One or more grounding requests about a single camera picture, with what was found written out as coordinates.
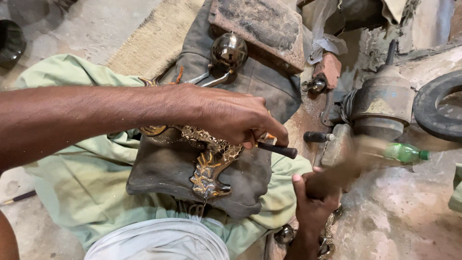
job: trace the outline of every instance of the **engraved brass ornament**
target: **engraved brass ornament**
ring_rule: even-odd
[[[155,80],[139,78],[146,87],[157,86]],[[227,168],[243,151],[242,145],[231,145],[225,140],[211,136],[207,131],[186,125],[147,126],[139,128],[145,136],[158,136],[168,128],[176,128],[189,140],[203,142],[206,150],[197,158],[196,169],[190,178],[193,191],[205,200],[230,194],[230,185],[221,183],[218,175]]]

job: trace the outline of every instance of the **polished metal sphere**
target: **polished metal sphere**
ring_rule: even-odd
[[[282,229],[278,233],[274,234],[274,239],[276,242],[282,245],[288,245],[290,242],[292,242],[294,237],[295,231],[289,224],[285,224],[282,226]]]
[[[211,48],[212,64],[237,69],[247,59],[247,45],[235,33],[228,32],[218,37]]]

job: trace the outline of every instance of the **hairy forearm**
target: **hairy forearm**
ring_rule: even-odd
[[[173,87],[40,87],[0,93],[0,171],[101,134],[186,124]]]
[[[19,260],[18,243],[8,219],[0,211],[0,259]]]
[[[318,236],[299,229],[284,260],[317,260]]]

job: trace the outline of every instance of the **orange string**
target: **orange string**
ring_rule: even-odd
[[[178,74],[178,77],[176,78],[176,82],[170,82],[170,85],[178,84],[180,83],[181,76],[183,75],[183,66],[180,66],[180,74]]]

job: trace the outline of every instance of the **beige mat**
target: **beige mat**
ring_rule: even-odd
[[[174,63],[204,0],[162,0],[109,59],[122,75],[152,78]]]

